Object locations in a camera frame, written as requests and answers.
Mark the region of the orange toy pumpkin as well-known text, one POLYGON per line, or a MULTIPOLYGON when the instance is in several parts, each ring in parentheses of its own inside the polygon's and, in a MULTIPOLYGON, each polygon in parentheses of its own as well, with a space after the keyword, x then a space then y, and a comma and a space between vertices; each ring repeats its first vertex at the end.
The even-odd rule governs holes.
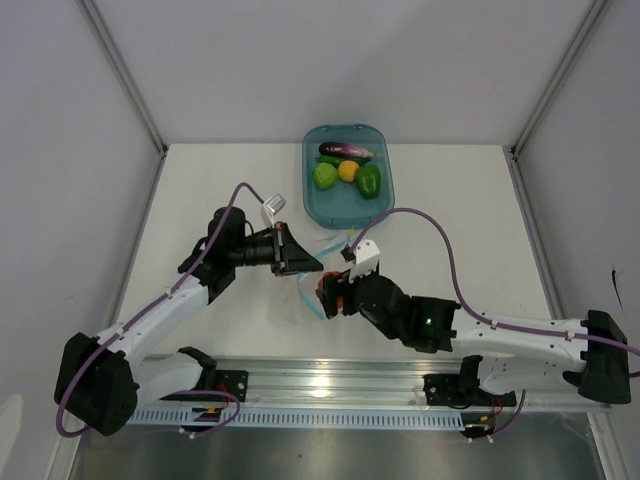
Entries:
MULTIPOLYGON (((328 272, 325 272, 322 275, 321 280, 318 282, 319 288, 320 287, 325 287, 325 284, 326 284, 328 279, 333 278, 333 277, 340 277, 340 275, 341 275, 341 272, 339 272, 339 271, 328 271, 328 272)), ((336 300, 336 304, 337 304, 338 309, 342 309, 343 305, 344 305, 344 296, 342 296, 342 295, 338 296, 337 300, 336 300)))

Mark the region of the clear zip top bag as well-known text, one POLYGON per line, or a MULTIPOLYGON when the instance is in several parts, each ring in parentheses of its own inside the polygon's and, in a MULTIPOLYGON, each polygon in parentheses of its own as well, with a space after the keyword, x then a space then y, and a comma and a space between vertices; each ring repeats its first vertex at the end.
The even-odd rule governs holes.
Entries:
POLYGON ((324 270, 275 279, 268 303, 268 318, 272 323, 282 326, 307 325, 326 319, 315 294, 317 284, 325 273, 344 269, 340 250, 356 234, 356 230, 344 230, 295 236, 313 258, 323 264, 324 270))

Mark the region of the yellow toy lemon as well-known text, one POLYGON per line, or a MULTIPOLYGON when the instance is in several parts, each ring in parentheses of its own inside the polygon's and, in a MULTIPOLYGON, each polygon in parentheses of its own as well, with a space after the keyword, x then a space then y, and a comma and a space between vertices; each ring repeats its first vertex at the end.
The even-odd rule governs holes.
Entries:
POLYGON ((360 166, 356 161, 344 160, 337 169, 339 178, 344 182, 352 183, 359 168, 360 166))

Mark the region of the green toy bell pepper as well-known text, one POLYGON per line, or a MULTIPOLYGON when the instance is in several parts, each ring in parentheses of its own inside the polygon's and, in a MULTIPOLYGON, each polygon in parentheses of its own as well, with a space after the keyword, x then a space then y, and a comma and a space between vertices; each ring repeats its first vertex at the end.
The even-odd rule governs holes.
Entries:
POLYGON ((360 167, 355 175, 356 187, 365 199, 377 198, 381 189, 381 173, 375 165, 360 167))

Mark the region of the purple toy eggplant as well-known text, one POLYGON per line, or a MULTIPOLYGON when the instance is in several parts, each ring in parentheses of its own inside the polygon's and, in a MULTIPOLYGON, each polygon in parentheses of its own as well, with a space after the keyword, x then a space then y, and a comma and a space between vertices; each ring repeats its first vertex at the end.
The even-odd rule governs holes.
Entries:
POLYGON ((348 143, 324 142, 319 145, 319 153, 336 158, 370 159, 375 156, 370 150, 348 143))

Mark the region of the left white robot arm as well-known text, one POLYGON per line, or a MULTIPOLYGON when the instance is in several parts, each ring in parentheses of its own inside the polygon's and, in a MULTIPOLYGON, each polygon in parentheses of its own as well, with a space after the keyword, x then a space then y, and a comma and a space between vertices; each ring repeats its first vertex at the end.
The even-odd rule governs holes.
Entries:
POLYGON ((161 399, 233 401, 217 391, 217 362, 195 347, 183 347, 158 361, 148 354, 184 321, 213 303, 241 267, 267 266, 276 277, 320 272, 322 263, 278 221, 246 232, 246 215, 237 207, 214 214, 205 237, 179 266, 176 283, 132 319, 95 336, 78 333, 63 351, 54 390, 56 426, 61 435, 70 413, 104 436, 119 431, 135 410, 161 399))

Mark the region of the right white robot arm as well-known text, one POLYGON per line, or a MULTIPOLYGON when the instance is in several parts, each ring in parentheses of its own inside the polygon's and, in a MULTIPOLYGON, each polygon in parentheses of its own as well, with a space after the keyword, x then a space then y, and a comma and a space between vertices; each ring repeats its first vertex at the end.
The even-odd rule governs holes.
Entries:
POLYGON ((316 296, 328 318, 359 314, 409 349, 469 360, 469 371, 462 368, 456 380, 468 403, 566 385, 599 403, 631 401, 627 339, 604 311, 537 326, 532 319, 473 315, 454 300, 411 296, 377 272, 356 279, 327 273, 316 296))

